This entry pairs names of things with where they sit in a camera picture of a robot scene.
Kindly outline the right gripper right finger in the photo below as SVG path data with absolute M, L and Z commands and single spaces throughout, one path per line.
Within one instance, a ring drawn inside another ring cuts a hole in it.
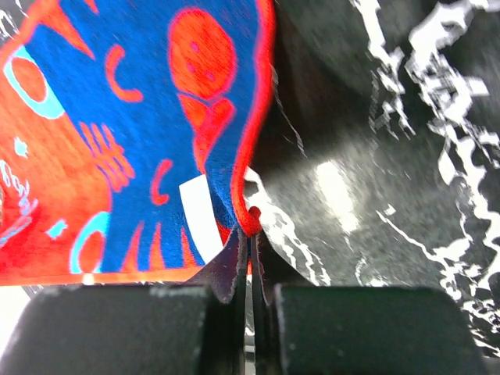
M 458 306 L 428 287 L 320 287 L 251 240 L 259 374 L 486 374 Z

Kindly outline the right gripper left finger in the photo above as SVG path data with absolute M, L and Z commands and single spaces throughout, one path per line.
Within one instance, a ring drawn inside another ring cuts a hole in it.
M 247 239 L 183 283 L 56 286 L 23 311 L 4 374 L 242 374 Z

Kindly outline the red and blue towel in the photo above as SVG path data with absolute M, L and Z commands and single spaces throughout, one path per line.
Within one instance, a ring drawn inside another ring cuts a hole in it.
M 1 49 L 2 285 L 185 281 L 234 228 L 271 1 L 36 1 Z

